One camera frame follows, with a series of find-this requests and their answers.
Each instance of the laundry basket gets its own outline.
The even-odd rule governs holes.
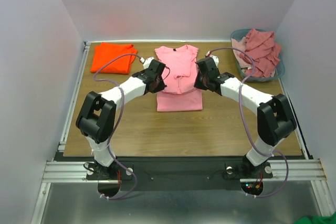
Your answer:
[[[236,30],[234,31],[233,33],[231,33],[231,39],[235,39],[236,41],[241,41],[243,37],[245,37],[248,32],[250,31],[251,29],[240,29],[240,30]],[[278,63],[278,66],[276,68],[276,72],[275,72],[275,75],[273,77],[269,77],[269,78],[256,78],[256,77],[250,77],[248,78],[246,81],[247,82],[268,82],[268,81],[273,81],[273,80],[276,80],[276,79],[279,79],[281,76],[284,75],[285,73],[285,67],[284,67],[284,64],[282,63],[282,60],[281,60],[281,52],[279,54],[279,59],[280,59],[280,62]],[[239,70],[239,74],[242,78],[245,78],[246,77],[246,74],[244,74],[242,72],[242,69],[240,68],[240,65],[239,65],[239,62],[237,61],[236,57],[235,57],[235,60],[236,60],[236,64],[237,64],[237,68]]]

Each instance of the metal floor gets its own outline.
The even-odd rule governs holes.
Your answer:
[[[281,182],[266,182],[263,193]],[[293,223],[320,215],[311,182],[287,182],[277,195],[254,199],[242,191],[147,191],[124,200],[99,198],[96,184],[53,183],[42,223],[215,224]]]

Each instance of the green cloth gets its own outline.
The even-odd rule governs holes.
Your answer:
[[[293,224],[336,224],[336,212],[331,217],[303,217]]]

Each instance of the white wall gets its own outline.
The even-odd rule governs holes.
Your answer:
[[[0,222],[30,223],[82,40],[61,0],[0,0]]]
[[[293,102],[308,149],[321,158],[336,202],[336,0],[295,0],[279,29]]]
[[[276,29],[294,0],[63,0],[86,41],[229,39],[235,29]]]

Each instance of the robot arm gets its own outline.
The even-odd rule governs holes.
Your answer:
[[[221,96],[239,101],[239,87],[242,86],[242,104],[257,115],[259,137],[255,143],[262,153],[272,154],[281,141],[296,129],[294,115],[288,99],[279,94],[273,96],[242,84],[230,73],[219,73],[215,56],[199,60],[195,87],[211,90]],[[254,148],[246,154],[249,167],[262,165],[269,157],[260,155]]]
[[[165,64],[151,57],[143,66],[144,70],[133,74],[118,87],[99,94],[90,92],[77,117],[76,127],[90,143],[95,160],[104,167],[109,167],[113,162],[107,150],[107,139],[113,131],[115,112],[122,104],[120,89],[123,90],[124,102],[127,103],[148,92],[156,93],[166,87],[161,77]]]

